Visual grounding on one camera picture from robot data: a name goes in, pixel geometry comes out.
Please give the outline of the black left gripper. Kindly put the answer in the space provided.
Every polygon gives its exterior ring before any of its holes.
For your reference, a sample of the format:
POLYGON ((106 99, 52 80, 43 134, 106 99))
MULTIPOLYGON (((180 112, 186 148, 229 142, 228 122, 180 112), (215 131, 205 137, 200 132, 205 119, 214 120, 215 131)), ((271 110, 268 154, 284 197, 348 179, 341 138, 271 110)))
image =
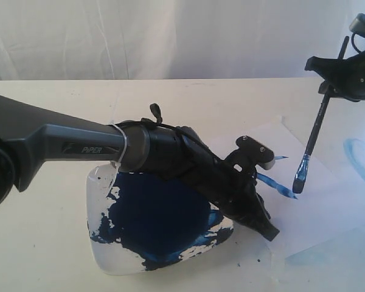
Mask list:
POLYGON ((217 206, 226 217, 266 240, 271 242, 279 234, 270 222, 263 198, 256 192, 255 167, 239 172, 226 161, 196 153, 179 161, 170 171, 170 177, 178 178, 217 206))

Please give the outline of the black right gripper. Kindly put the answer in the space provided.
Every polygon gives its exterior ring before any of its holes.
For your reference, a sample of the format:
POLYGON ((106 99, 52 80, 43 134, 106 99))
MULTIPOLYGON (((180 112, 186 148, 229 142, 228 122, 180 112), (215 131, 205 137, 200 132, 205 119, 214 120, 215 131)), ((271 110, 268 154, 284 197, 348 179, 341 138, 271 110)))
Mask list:
POLYGON ((365 100, 365 52, 347 59, 310 57, 305 71, 313 71, 328 81, 333 97, 354 102, 365 100))

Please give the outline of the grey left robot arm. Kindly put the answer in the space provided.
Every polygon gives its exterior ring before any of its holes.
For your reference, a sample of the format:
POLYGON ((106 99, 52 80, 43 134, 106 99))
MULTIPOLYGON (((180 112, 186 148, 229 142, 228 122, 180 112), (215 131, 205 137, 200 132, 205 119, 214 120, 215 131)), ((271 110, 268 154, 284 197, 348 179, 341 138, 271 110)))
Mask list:
POLYGON ((216 156, 190 127, 154 119, 102 125, 0 96, 0 204, 12 188, 25 191, 47 161, 111 161, 126 173, 178 179, 231 220, 267 240, 279 233, 256 192, 256 168, 270 169, 274 153, 248 136, 226 158, 216 156))

